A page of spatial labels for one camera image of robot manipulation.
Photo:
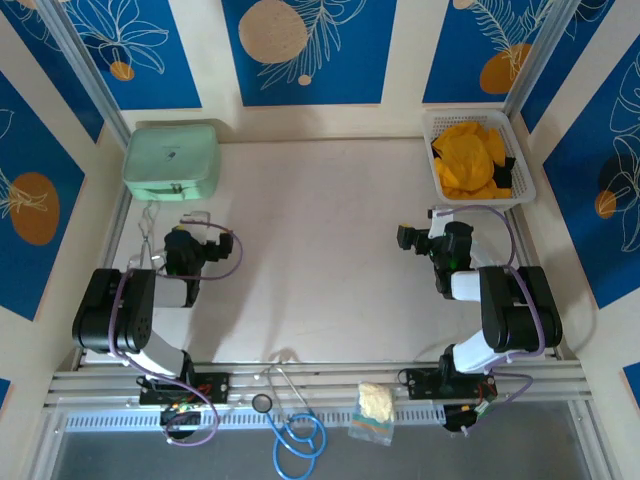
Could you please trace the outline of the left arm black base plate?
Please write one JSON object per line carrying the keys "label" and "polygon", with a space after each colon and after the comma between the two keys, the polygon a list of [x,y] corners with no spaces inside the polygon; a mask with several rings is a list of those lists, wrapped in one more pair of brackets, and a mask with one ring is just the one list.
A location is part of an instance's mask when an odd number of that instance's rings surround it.
{"label": "left arm black base plate", "polygon": [[[226,404],[229,379],[228,373],[205,372],[189,373],[183,381],[205,395],[212,403]],[[203,401],[189,390],[157,379],[149,380],[145,376],[139,376],[136,378],[136,384],[140,387],[139,404],[143,406],[203,404]]]}

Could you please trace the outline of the blue stethoscope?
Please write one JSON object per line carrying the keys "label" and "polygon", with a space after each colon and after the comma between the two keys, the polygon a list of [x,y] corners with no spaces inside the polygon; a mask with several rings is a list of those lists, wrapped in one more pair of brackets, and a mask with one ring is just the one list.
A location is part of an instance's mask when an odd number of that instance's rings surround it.
{"label": "blue stethoscope", "polygon": [[[285,416],[284,408],[276,392],[273,382],[273,373],[277,372],[289,386],[294,396],[300,401],[304,410]],[[257,379],[264,378],[270,389],[270,393],[258,393],[251,401],[253,410],[262,415],[272,433],[274,443],[272,448],[272,462],[276,473],[281,480],[309,480],[318,458],[324,453],[328,445],[328,433],[325,424],[316,416],[307,400],[294,385],[289,375],[281,364],[272,364],[261,373],[256,374]],[[298,459],[308,461],[305,473],[291,476],[285,472],[280,461],[280,451],[284,449]]]}

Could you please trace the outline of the aluminium corner post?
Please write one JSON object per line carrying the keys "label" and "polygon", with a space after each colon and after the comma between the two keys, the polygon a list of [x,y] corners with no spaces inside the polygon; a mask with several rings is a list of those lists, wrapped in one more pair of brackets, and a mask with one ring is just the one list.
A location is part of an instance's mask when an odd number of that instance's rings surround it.
{"label": "aluminium corner post", "polygon": [[581,0],[553,0],[549,15],[504,102],[502,112],[510,121],[520,113],[580,2]]}
{"label": "aluminium corner post", "polygon": [[120,108],[95,61],[58,0],[34,0],[48,30],[78,80],[105,120],[119,146],[126,150],[131,138]]}

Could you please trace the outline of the right wrist white bracket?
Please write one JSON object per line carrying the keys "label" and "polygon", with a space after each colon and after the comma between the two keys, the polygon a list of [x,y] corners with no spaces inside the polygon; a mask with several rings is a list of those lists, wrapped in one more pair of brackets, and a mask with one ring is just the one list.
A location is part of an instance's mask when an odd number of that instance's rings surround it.
{"label": "right wrist white bracket", "polygon": [[446,225],[453,220],[454,214],[450,206],[437,206],[428,211],[431,220],[428,237],[435,239],[445,235]]}

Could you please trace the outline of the wide aluminium frame rail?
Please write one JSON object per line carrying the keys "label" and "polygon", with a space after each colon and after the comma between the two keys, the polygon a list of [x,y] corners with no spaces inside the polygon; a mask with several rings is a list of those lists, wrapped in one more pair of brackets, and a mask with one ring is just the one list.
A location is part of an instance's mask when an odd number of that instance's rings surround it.
{"label": "wide aluminium frame rail", "polygon": [[[405,387],[398,382],[398,372],[405,368],[429,368],[429,363],[287,363],[282,372],[290,378],[285,381],[276,371],[271,379],[262,376],[267,368],[259,363],[199,363],[198,372],[229,374],[227,404],[246,407],[257,393],[268,393],[276,388],[285,406],[297,406],[298,398],[291,391],[295,385],[302,397],[313,408],[351,406],[355,402],[357,385],[370,382],[385,385],[395,391],[396,401],[408,402]],[[45,396],[44,407],[53,409],[120,409],[139,406],[140,387],[138,373],[131,367],[116,363],[87,364],[76,371],[56,372]],[[532,385],[518,399],[525,402],[590,401],[593,399],[586,375],[577,360],[557,359],[524,360],[494,369],[500,401],[513,395],[533,379]]]}

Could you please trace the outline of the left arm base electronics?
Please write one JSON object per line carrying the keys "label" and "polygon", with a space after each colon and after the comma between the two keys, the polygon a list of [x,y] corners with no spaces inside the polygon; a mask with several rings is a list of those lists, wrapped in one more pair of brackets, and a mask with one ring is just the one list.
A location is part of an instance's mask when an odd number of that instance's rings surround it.
{"label": "left arm base electronics", "polygon": [[171,433],[198,429],[202,413],[194,404],[174,403],[160,413],[160,427]]}

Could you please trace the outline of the silver metal forceps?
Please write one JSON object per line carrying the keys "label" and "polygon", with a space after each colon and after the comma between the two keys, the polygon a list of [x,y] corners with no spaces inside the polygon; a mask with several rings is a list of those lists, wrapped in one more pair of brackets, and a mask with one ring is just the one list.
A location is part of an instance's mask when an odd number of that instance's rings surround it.
{"label": "silver metal forceps", "polygon": [[160,211],[160,203],[149,200],[143,208],[140,219],[138,221],[138,229],[141,234],[141,247],[139,253],[139,267],[145,266],[156,270],[156,256],[154,228],[157,216]]}

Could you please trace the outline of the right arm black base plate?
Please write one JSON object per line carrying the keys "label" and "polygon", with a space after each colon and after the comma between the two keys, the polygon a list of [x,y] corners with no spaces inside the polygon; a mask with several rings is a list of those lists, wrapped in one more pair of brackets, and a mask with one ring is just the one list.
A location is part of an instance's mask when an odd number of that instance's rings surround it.
{"label": "right arm black base plate", "polygon": [[398,380],[410,400],[493,400],[498,396],[495,380],[483,374],[443,373],[437,368],[405,368]]}

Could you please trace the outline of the mint green zip case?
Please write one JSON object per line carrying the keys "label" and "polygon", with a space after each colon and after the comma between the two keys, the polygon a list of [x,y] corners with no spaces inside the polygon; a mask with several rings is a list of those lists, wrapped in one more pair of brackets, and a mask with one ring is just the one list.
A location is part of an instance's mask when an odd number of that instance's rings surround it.
{"label": "mint green zip case", "polygon": [[122,177],[139,201],[200,200],[214,194],[220,164],[213,126],[146,127],[130,138]]}

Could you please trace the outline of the white perforated plastic basket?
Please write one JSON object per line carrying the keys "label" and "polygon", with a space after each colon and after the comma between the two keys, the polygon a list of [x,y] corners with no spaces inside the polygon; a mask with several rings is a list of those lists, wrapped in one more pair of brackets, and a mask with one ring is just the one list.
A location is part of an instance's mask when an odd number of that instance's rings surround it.
{"label": "white perforated plastic basket", "polygon": [[[512,170],[512,197],[498,200],[462,200],[456,201],[444,196],[434,166],[434,155],[431,143],[446,129],[464,122],[478,122],[485,129],[495,128],[499,131],[508,157],[516,159]],[[487,205],[496,209],[508,210],[515,205],[528,203],[535,199],[536,189],[529,172],[526,160],[521,151],[508,117],[495,109],[445,109],[428,110],[422,117],[424,140],[430,162],[437,194],[442,202],[456,207],[467,205]]]}

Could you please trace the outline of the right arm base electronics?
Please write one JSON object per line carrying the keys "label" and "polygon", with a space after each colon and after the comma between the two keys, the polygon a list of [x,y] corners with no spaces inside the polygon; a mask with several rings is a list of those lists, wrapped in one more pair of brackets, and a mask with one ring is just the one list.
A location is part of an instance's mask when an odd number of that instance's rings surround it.
{"label": "right arm base electronics", "polygon": [[495,396],[490,396],[473,404],[445,405],[443,427],[450,433],[467,436],[470,429],[488,412],[494,400]]}

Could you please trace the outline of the clear plastic item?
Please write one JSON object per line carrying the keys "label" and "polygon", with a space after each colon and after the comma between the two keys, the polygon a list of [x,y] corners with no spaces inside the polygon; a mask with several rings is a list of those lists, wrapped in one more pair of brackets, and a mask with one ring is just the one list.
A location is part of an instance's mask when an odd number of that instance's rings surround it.
{"label": "clear plastic item", "polygon": [[166,253],[163,250],[141,250],[128,259],[127,268],[163,271],[166,268]]}

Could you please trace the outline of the black t-shirt with blue print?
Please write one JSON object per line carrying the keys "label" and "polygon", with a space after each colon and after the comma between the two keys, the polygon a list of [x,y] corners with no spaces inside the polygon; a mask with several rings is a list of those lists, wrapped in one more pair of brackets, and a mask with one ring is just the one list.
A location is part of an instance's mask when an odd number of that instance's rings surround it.
{"label": "black t-shirt with blue print", "polygon": [[514,157],[506,157],[502,165],[494,165],[493,181],[499,189],[511,189],[513,185],[512,170],[515,166]]}

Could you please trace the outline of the yellow t-shirt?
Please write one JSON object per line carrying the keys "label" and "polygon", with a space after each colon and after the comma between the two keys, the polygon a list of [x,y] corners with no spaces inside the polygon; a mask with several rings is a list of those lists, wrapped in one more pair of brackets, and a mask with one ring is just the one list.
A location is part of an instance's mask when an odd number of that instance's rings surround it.
{"label": "yellow t-shirt", "polygon": [[512,188],[499,189],[493,181],[494,165],[502,165],[508,157],[497,129],[464,122],[446,129],[431,145],[446,198],[476,201],[512,197]]}

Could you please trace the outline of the clear bag with yellow sponge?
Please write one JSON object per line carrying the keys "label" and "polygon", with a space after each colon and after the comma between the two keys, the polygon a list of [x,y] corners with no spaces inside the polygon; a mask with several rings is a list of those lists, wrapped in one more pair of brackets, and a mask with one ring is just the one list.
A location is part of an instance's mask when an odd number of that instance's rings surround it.
{"label": "clear bag with yellow sponge", "polygon": [[360,383],[348,435],[354,439],[390,446],[394,426],[393,391],[379,384]]}

